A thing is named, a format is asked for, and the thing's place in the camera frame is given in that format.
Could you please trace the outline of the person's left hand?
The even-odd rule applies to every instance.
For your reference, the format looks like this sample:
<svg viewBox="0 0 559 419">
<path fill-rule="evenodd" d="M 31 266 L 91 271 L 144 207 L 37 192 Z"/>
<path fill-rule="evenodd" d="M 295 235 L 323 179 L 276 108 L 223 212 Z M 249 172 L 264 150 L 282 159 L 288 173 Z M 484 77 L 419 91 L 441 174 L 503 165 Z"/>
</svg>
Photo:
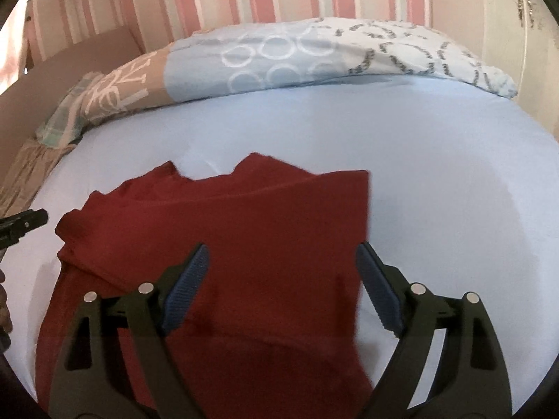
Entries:
<svg viewBox="0 0 559 419">
<path fill-rule="evenodd" d="M 0 271 L 0 327 L 7 334 L 12 333 L 12 317 L 8 309 L 8 294 L 4 287 L 6 275 Z"/>
</svg>

